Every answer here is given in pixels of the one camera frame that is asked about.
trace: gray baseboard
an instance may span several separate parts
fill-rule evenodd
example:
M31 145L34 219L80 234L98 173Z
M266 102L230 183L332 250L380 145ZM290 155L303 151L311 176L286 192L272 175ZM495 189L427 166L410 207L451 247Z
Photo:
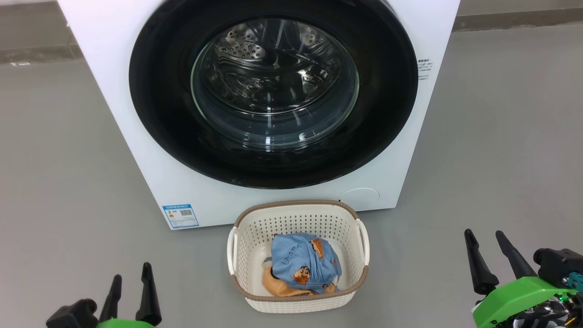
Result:
M27 66L84 60L56 2L0 6L0 65ZM583 8L458 16L453 32L583 23Z

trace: blue clothing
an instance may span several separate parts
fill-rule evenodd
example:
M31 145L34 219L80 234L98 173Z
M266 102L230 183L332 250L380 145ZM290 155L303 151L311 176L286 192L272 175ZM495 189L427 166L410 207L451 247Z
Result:
M271 256L273 275L291 288L323 294L342 275L340 261L330 243L307 233L275 235Z

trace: white washing machine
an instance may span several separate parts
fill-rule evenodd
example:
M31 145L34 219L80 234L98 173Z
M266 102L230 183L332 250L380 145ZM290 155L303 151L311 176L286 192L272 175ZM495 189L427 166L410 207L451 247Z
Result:
M459 0L58 0L171 229L397 204Z

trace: white laundry basket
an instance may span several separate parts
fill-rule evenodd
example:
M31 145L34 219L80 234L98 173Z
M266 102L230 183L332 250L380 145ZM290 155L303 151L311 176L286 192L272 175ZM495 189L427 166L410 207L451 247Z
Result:
M326 239L338 255L340 291L275 297L263 286L262 263L271 256L274 234L307 232ZM315 312L347 304L368 274L370 245L364 224L344 203L332 200L283 201L243 212L229 234L227 262L235 287L256 310L268 313Z

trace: brown rim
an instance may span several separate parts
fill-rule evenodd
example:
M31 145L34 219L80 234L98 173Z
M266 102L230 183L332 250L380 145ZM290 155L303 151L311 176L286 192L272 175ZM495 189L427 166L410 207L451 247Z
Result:
M350 206L348 206L348 205L346 205L344 203L341 203L339 201L335 201L335 200L292 200L292 201L277 201L277 202L274 202L274 203L266 203L266 204L256 205L256 206L253 206L253 207L245 210L237 218L237 221L235 222L235 227L238 228L239 227L239 224L241 223L241 221L243 220L243 218L245 218L247 215L249 215L249 213L251 213L253 211L263 210L263 209L272 208L272 207L290 206L290 205L335 205L335 206L340 206L340 207L344 208L346 211L348 211L352 215L352 217L354 218L354 220L357 220L359 218L359 216L356 214L356 211L353 210ZM234 274L231 275L231 278L233 279L233 284L235 285L235 288L237 288L237 290L241 294L243 294L243 296L245 296L246 298L251 299L253 301L259 301L259 302L301 302L301 301L313 301L313 300L316 300L316 299L325 299L325 298L340 297L340 296L345 296L345 295L351 294L351 293L355 292L357 289L359 289L360 286L362 286L362 284L364 284L364 280L366 280L366 277L367 276L368 276L368 266L364 266L363 273L360 276L360 279L354 285L352 285L348 289L344 289L344 290L341 290L341 291L333 292L333 293L330 293L330 294L293 296L293 297L257 296L257 295L253 295L253 294L248 293L246 290L243 289L243 287L241 287L241 285L239 284L239 281L237 280L237 277Z

